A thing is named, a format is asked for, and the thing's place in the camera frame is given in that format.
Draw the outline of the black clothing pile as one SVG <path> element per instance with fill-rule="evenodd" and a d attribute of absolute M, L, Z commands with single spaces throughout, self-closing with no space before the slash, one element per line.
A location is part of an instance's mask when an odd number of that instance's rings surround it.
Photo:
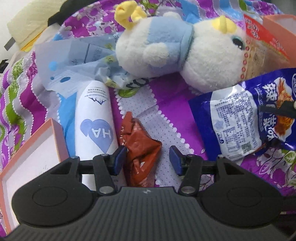
<path fill-rule="evenodd" d="M 81 10 L 85 6 L 95 3 L 96 0 L 67 0 L 65 1 L 60 10 L 48 19 L 48 27 L 53 24 L 62 25 L 67 18 L 75 12 Z"/>

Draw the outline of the white blue plush toy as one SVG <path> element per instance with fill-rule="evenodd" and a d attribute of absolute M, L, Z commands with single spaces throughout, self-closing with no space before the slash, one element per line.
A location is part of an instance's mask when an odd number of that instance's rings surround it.
<path fill-rule="evenodd" d="M 147 16 L 136 1 L 124 1 L 114 18 L 124 28 L 116 43 L 118 63 L 135 77 L 178 72 L 202 93 L 244 79 L 246 33 L 226 16 L 192 24 L 172 11 Z"/>

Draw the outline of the cream quilted headboard cushion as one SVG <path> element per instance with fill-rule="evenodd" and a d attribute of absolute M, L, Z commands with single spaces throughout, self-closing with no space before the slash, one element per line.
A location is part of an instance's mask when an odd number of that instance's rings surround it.
<path fill-rule="evenodd" d="M 48 19 L 59 12 L 64 1 L 37 0 L 28 3 L 7 23 L 8 31 L 20 49 L 25 49 L 48 26 Z"/>

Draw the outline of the pink box lid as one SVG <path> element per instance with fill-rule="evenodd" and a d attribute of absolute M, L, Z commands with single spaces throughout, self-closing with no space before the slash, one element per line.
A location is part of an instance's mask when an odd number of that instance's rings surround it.
<path fill-rule="evenodd" d="M 62 126 L 53 119 L 20 147 L 1 173 L 1 213 L 6 233 L 19 224 L 11 206 L 16 190 L 68 157 Z"/>

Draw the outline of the light blue plastic bag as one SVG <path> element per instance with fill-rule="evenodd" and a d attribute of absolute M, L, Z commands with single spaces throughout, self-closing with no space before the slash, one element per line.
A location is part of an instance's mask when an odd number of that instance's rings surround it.
<path fill-rule="evenodd" d="M 149 79 L 137 78 L 119 66 L 115 53 L 119 37 L 117 33 L 63 40 L 56 35 L 52 41 L 36 45 L 41 83 L 64 98 L 93 80 L 117 89 L 147 85 Z"/>

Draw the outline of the colourful floral bedsheet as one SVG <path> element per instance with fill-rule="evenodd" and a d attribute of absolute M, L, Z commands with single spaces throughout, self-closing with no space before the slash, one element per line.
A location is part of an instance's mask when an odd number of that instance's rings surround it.
<path fill-rule="evenodd" d="M 206 20 L 226 14 L 238 25 L 249 14 L 261 20 L 267 15 L 279 15 L 281 10 L 264 1 L 194 1 L 197 20 Z M 86 6 L 71 16 L 58 36 L 64 39 L 115 34 L 120 28 L 114 22 L 116 1 L 98 1 Z M 38 76 L 36 54 L 28 53 L 7 69 L 1 77 L 1 169 L 6 168 L 24 142 L 47 120 L 57 121 L 63 128 L 64 140 L 69 154 L 75 153 L 74 116 L 77 96 L 63 98 L 46 90 Z M 164 194 L 171 186 L 179 187 L 180 178 L 173 173 L 169 162 L 169 147 L 177 145 L 183 153 L 194 152 L 205 156 L 201 138 L 189 112 L 188 99 L 194 90 L 174 74 L 136 90 L 110 89 L 111 106 L 116 129 L 127 111 L 140 119 L 145 129 L 163 144 L 162 156 L 157 165 L 158 191 Z M 242 166 L 259 175 L 284 195 L 295 194 L 295 167 L 284 158 L 284 150 L 269 149 L 263 155 L 250 156 Z M 184 227 L 179 215 L 171 218 L 173 228 L 167 232 L 161 223 L 141 225 L 163 213 L 160 206 L 139 208 L 132 213 L 133 224 L 125 221 L 116 231 L 112 222 L 104 221 L 92 227 L 92 236 L 82 235 L 85 227 L 76 228 L 75 240 L 287 240 L 288 236 L 275 226 L 266 226 L 259 231 L 240 230 L 213 221 L 200 213 L 192 228 Z"/>

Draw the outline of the red-top brown snack packet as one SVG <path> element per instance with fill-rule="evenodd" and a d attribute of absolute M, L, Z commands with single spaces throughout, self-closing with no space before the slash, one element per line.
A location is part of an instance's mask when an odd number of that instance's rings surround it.
<path fill-rule="evenodd" d="M 252 79 L 291 66 L 290 59 L 279 41 L 248 15 L 244 15 L 246 44 L 240 78 Z"/>

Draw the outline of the pink cardboard box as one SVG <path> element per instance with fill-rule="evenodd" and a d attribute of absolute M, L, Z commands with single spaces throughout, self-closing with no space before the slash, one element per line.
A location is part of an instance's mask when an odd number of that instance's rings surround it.
<path fill-rule="evenodd" d="M 263 17 L 263 26 L 280 42 L 295 67 L 295 15 L 267 15 Z"/>

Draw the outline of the white spray bottle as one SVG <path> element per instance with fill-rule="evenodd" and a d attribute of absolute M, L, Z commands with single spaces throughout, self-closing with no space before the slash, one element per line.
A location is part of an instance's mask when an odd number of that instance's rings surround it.
<path fill-rule="evenodd" d="M 90 81 L 77 93 L 75 110 L 75 155 L 81 161 L 118 148 L 108 87 Z"/>

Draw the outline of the crumpled brown-red snack wrapper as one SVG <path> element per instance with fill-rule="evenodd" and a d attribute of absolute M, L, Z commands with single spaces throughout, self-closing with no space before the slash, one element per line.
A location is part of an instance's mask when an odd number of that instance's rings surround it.
<path fill-rule="evenodd" d="M 162 142 L 151 138 L 141 122 L 128 111 L 121 123 L 120 144 L 127 148 L 123 165 L 127 185 L 154 187 L 156 165 L 161 155 Z"/>

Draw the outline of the blue white snack bag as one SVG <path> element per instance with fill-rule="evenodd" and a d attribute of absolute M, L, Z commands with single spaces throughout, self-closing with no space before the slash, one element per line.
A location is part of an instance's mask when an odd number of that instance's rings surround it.
<path fill-rule="evenodd" d="M 270 146 L 295 150 L 295 117 L 259 111 L 295 101 L 295 68 L 276 70 L 189 100 L 210 161 L 238 160 Z"/>

